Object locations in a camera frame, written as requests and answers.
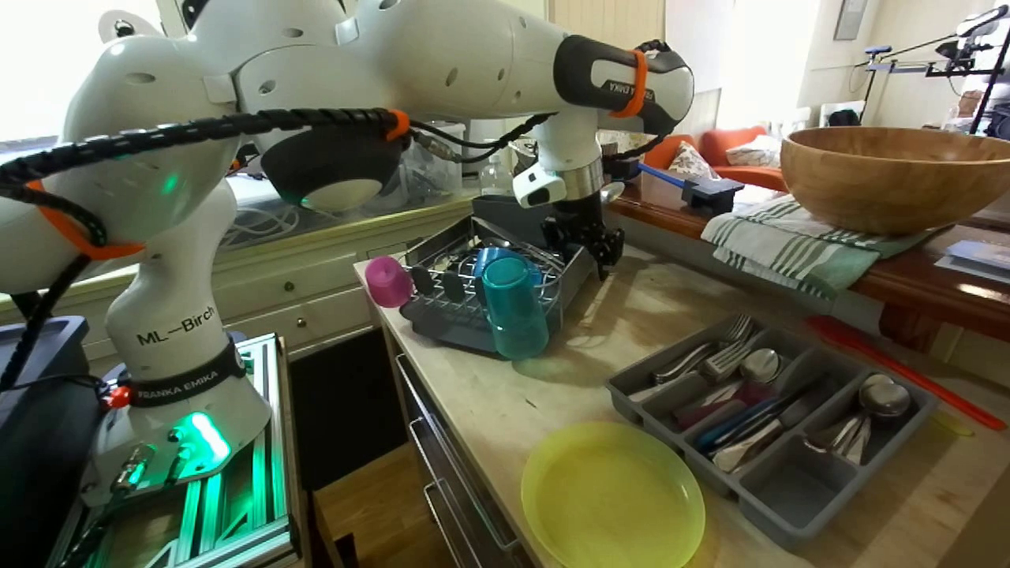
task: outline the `wooden countertop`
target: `wooden countertop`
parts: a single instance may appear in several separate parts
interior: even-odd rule
[[[606,284],[581,293],[565,334],[540,360],[505,363],[439,347],[413,334],[395,309],[382,309],[379,319],[413,360],[533,559],[552,565],[521,514],[527,454],[571,423],[622,420],[606,379],[742,306],[761,303],[739,287],[628,249]],[[937,410],[802,552],[780,549],[729,499],[704,489],[707,536],[691,565],[937,565],[1007,464],[1007,435]]]
[[[707,224],[707,218],[688,208],[650,205],[634,192],[615,199],[609,208],[682,237],[701,237]],[[934,265],[956,240],[988,240],[1010,246],[1010,234],[956,224],[918,249],[877,262],[852,290],[887,306],[1010,341],[1010,284]]]

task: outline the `gray cutlery tray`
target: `gray cutlery tray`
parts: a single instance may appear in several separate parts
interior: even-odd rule
[[[675,420],[691,404],[713,394],[720,385],[707,382],[704,376],[691,376],[682,382],[666,382],[666,388],[647,401],[638,401],[631,394],[653,385],[653,372],[685,360],[698,344],[729,344],[742,322],[758,325],[758,334],[748,338],[748,350],[773,347],[780,353],[773,391],[786,398],[808,385],[824,385],[827,394],[795,423],[780,429],[780,435],[770,445],[764,445],[754,458],[726,473],[710,461],[710,454],[694,448],[694,442],[701,432],[726,420],[732,407],[707,413],[698,423]],[[865,483],[871,483],[871,476],[909,442],[909,435],[937,407],[937,401],[928,391],[909,385],[900,376],[881,372],[909,388],[912,407],[896,423],[871,426],[871,442],[862,464],[852,464],[833,451],[811,451],[805,445],[808,432],[821,432],[846,420],[852,407],[859,407],[862,379],[874,372],[881,369],[833,347],[824,347],[821,341],[789,334],[751,316],[735,316],[641,360],[638,366],[609,379],[606,388],[612,394],[612,407],[625,420],[675,448],[707,486],[713,486],[726,499],[735,499],[739,511],[761,533],[767,533],[783,549],[799,549],[808,540],[814,540]]]

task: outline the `green light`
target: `green light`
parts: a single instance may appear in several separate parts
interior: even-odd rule
[[[230,454],[230,445],[224,442],[221,429],[215,426],[215,420],[208,413],[183,417],[174,432],[180,442],[177,480],[193,480],[193,476],[211,473]]]
[[[161,196],[174,196],[180,189],[180,174],[164,177]]]

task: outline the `cloth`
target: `cloth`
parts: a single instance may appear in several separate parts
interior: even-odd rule
[[[852,287],[877,259],[918,246],[928,234],[865,237],[836,230],[792,196],[776,196],[748,211],[716,215],[701,240],[716,259],[780,287],[830,297]]]

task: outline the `cutlery tray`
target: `cutlery tray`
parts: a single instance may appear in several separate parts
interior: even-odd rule
[[[716,379],[713,369],[726,372],[726,366],[713,366],[710,353],[729,344],[745,344],[745,353],[754,353],[758,363],[758,350],[764,350],[764,360],[773,350],[773,372],[748,360]],[[663,376],[691,357],[694,366],[657,385],[657,372]],[[704,404],[720,391],[726,398],[732,385],[758,385],[754,376],[767,379],[761,382],[764,388],[735,388],[735,398]],[[707,486],[735,499],[739,511],[773,543],[795,549],[817,536],[937,407],[928,391],[900,376],[881,376],[887,372],[865,360],[761,319],[735,316],[641,360],[609,379],[606,388],[625,420],[675,448]],[[855,417],[865,417],[865,391],[881,382],[890,385],[890,394],[906,394],[903,413],[865,420],[868,435],[859,435]],[[852,432],[849,448],[865,448],[862,454],[846,454],[843,435],[836,435],[846,423],[846,432]]]

